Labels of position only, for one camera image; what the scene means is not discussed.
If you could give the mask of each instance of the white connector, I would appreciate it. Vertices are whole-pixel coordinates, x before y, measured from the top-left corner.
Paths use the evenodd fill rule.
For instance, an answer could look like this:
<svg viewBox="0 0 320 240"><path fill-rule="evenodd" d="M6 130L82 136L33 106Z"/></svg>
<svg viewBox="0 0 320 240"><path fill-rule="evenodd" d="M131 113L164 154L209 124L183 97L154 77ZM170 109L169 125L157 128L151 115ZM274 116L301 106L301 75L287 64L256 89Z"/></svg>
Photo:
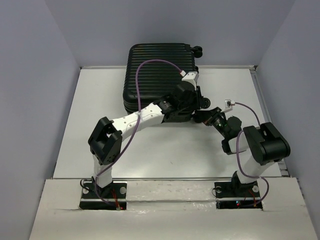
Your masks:
<svg viewBox="0 0 320 240"><path fill-rule="evenodd" d="M232 108L232 106L236 105L236 102L230 99L224 100L224 108Z"/></svg>
<svg viewBox="0 0 320 240"><path fill-rule="evenodd" d="M182 70L182 72L180 72L180 75L181 75L182 77L184 77L186 74L187 74L187 73L186 73L185 71L183 71L183 70Z"/></svg>
<svg viewBox="0 0 320 240"><path fill-rule="evenodd" d="M222 110L223 113L227 113L232 111L233 106L236 105L236 102L230 99L224 100L224 110Z"/></svg>
<svg viewBox="0 0 320 240"><path fill-rule="evenodd" d="M194 86L194 90L197 90L197 81L199 74L196 71L190 71L181 80L191 83Z"/></svg>

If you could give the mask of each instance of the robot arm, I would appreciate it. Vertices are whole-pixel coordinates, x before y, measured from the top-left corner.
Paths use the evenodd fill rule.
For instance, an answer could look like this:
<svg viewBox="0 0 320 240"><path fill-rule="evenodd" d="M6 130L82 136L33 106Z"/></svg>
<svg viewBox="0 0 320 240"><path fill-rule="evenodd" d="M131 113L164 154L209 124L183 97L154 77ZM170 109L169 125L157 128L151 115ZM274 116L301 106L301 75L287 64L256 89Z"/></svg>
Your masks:
<svg viewBox="0 0 320 240"><path fill-rule="evenodd" d="M110 165L121 153L122 142L133 132L170 121L182 111L193 112L210 106L210 101L203 98L200 87L197 86L198 77L197 72L189 72L171 93L155 100L141 112L134 112L113 120L103 117L98 121L88 143L94 159L94 174L97 176L108 168L99 174L97 185L100 188L112 182ZM138 116L140 121L135 130Z"/></svg>
<svg viewBox="0 0 320 240"><path fill-rule="evenodd" d="M241 169L233 174L231 182L234 190L250 188L266 169L290 155L288 142L271 122L263 123L259 127L244 127L242 131L240 119L235 116L226 119L225 111L219 107L213 110L197 110L193 119L218 130L224 137L221 142L222 149L228 155L237 152L237 137L241 133L238 151L250 149L251 156L244 166L239 166Z"/></svg>

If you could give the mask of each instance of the white platform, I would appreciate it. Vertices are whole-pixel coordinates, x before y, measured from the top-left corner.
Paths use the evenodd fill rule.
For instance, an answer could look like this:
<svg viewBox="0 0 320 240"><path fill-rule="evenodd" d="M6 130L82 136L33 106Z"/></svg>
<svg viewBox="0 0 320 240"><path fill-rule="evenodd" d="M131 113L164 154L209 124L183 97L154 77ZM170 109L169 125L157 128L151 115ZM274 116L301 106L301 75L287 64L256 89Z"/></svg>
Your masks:
<svg viewBox="0 0 320 240"><path fill-rule="evenodd" d="M316 240L296 179L268 180L263 211L216 209L213 181L129 181L128 210L80 210L78 179L47 180L30 240Z"/></svg>
<svg viewBox="0 0 320 240"><path fill-rule="evenodd" d="M211 100L211 109L224 108L225 99L251 106L264 122L262 109L248 69L201 68L198 85ZM81 70L66 125L54 178L89 178L93 159L87 143L98 120L127 115L123 99L124 68ZM242 106L227 116L237 116L242 126L256 125L254 115ZM131 146L113 168L113 177L129 178L220 178L237 170L234 155L221 148L223 137L203 124L164 123L136 134ZM249 152L241 154L244 163ZM274 164L264 174L281 176Z"/></svg>

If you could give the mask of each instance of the purple cable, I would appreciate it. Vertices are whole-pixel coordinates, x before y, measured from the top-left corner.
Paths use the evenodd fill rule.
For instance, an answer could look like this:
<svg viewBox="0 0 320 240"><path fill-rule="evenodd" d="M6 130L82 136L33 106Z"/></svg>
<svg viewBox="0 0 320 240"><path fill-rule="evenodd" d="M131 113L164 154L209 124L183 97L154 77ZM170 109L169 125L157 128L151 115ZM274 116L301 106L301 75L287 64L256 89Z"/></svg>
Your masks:
<svg viewBox="0 0 320 240"><path fill-rule="evenodd" d="M258 115L256 114L256 112L255 112L251 107L249 107L248 105L245 105L245 104L243 104L243 103L241 103L241 102L235 102L235 104L244 106L244 107L246 107L247 109L251 110L251 112L253 112L253 114L254 114L257 122L258 122L258 125L260 126L260 120L259 120L259 118L258 118Z"/></svg>
<svg viewBox="0 0 320 240"><path fill-rule="evenodd" d="M170 64L171 66L175 67L179 73L182 72L182 70L177 66L175 65L174 63L170 62L170 61L167 61L167 60L162 60L162 59L151 59L151 60L147 60L147 61L144 61L143 63L141 63L139 65L139 67L136 69L136 72L135 72L135 89L136 89L136 94L137 94L137 99L138 99L138 112L141 113L141 98L140 98L140 91L139 91L139 83L138 83L138 75L139 75L139 71L140 69L143 67L143 65L145 64L148 64L148 63L153 63L153 62L160 62L160 63L166 63L166 64ZM110 204L108 201L104 200L103 197L100 196L100 194L98 193L98 185L97 185L97 180L99 178L99 176L101 176L101 174L103 174L105 171L109 170L113 165L116 164L116 162L121 158L121 156L125 153L125 151L127 150L127 148L129 147L130 143L132 142L137 130L138 130L138 126L139 126L139 123L140 123L140 119L141 119L141 116L140 114L138 114L138 118L137 118L137 121L136 121L136 125L134 126L134 129L133 129L133 132L132 132L132 135L129 139L129 141L127 142L127 144L125 145L125 147L123 148L123 150L120 152L120 154L115 158L114 162L111 163L109 166L107 166L105 169L103 169L101 172L99 172L97 175L96 175L96 180L94 181L94 192L96 194L96 196L101 200L103 201L105 204Z"/></svg>
<svg viewBox="0 0 320 240"><path fill-rule="evenodd" d="M241 131L238 133L238 136L236 137L236 143L235 143L235 147L236 147L236 161L237 161L237 163L238 163L239 170L240 170L240 172L241 172L245 177L247 177L247 178L250 178L250 179L258 179L258 178L261 178L261 179L264 180L265 183L266 183L266 191L265 191L265 194L263 195L263 197L262 197L259 201L257 201L255 204L252 203L252 204L248 204L248 205L244 205L244 206L243 206L243 207L250 207L250 206L257 205L257 204L261 203L261 202L266 198L266 196L267 196L268 193L269 193L269 188L270 188L270 186L269 186L269 182L267 181L267 179L265 179L263 176L250 176L250 175L246 174L246 173L244 172L244 170L242 169L241 163L240 163L240 154L239 154L239 139L240 139L240 135L241 135L243 132L244 132L244 131L241 130Z"/></svg>

